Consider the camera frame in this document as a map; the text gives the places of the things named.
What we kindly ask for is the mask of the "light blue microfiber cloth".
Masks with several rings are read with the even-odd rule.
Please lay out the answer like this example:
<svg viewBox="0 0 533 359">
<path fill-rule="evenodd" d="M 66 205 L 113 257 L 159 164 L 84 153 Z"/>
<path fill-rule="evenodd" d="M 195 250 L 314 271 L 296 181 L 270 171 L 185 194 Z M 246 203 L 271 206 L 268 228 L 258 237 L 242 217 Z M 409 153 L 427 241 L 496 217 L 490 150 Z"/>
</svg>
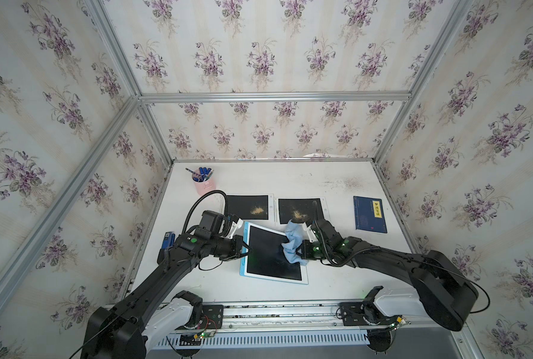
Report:
<svg viewBox="0 0 533 359">
<path fill-rule="evenodd" d="M 282 243 L 281 246 L 287 262 L 290 264 L 298 263 L 301 266 L 307 266 L 308 260 L 302 259 L 298 254 L 299 247 L 302 245 L 303 240 L 307 238 L 304 224 L 289 221 L 284 233 L 287 242 Z"/>
</svg>

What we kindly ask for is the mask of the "blue framed drawing tablet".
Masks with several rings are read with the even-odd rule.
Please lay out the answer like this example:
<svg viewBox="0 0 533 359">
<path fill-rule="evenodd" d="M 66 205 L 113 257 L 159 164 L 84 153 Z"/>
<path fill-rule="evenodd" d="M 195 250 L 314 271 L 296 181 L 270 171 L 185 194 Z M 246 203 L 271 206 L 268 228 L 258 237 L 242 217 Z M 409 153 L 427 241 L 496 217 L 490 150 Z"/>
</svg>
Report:
<svg viewBox="0 0 533 359">
<path fill-rule="evenodd" d="M 282 244 L 289 243 L 283 232 L 246 222 L 244 225 L 243 254 L 240 275 L 247 278 L 277 281 L 289 284 L 308 284 L 306 266 L 290 263 Z"/>
</svg>

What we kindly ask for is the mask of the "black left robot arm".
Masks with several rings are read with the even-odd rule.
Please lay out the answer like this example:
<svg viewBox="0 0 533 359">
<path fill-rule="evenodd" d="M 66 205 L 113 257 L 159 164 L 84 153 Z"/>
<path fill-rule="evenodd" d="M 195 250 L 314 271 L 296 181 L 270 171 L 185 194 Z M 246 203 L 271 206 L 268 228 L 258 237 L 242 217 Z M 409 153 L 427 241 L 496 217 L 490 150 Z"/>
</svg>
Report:
<svg viewBox="0 0 533 359">
<path fill-rule="evenodd" d="M 166 249 L 158 267 L 130 295 L 90 316 L 81 357 L 146 358 L 154 344 L 190 321 L 191 294 L 173 300 L 162 313 L 156 313 L 177 284 L 205 257 L 229 261 L 249 254 L 250 248 L 240 235 L 228 238 L 205 230 L 181 234 Z"/>
</svg>

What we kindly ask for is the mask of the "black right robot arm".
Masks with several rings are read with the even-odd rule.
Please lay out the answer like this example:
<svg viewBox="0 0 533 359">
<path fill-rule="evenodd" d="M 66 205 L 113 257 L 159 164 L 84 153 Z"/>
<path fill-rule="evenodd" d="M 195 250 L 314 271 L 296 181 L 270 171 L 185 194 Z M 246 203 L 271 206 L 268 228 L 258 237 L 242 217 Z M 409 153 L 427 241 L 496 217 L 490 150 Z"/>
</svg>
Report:
<svg viewBox="0 0 533 359">
<path fill-rule="evenodd" d="M 461 331 L 470 315 L 491 305 L 489 293 L 439 251 L 410 254 L 349 236 L 335 247 L 328 239 L 305 240 L 298 252 L 304 260 L 326 260 L 335 268 L 368 269 L 412 286 L 428 317 L 450 331 Z"/>
</svg>

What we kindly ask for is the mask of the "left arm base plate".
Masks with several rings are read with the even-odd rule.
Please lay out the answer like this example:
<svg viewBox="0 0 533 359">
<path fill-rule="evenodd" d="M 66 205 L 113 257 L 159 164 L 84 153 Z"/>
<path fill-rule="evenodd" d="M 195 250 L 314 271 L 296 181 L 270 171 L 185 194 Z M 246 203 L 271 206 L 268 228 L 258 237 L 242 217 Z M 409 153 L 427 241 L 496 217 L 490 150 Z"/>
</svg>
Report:
<svg viewBox="0 0 533 359">
<path fill-rule="evenodd" d="M 195 307 L 187 324 L 177 327 L 177 330 L 221 329 L 224 318 L 223 305 L 202 305 Z"/>
</svg>

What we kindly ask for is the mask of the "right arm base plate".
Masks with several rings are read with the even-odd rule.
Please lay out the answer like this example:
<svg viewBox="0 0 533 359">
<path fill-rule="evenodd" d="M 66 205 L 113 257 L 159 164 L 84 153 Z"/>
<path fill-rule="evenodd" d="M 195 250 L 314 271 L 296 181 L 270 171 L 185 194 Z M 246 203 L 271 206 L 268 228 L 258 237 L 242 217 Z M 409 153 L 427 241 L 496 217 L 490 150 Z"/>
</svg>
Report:
<svg viewBox="0 0 533 359">
<path fill-rule="evenodd" d="M 401 316 L 386 316 L 374 303 L 343 302 L 340 303 L 335 316 L 344 326 L 387 326 L 397 327 L 404 322 Z"/>
</svg>

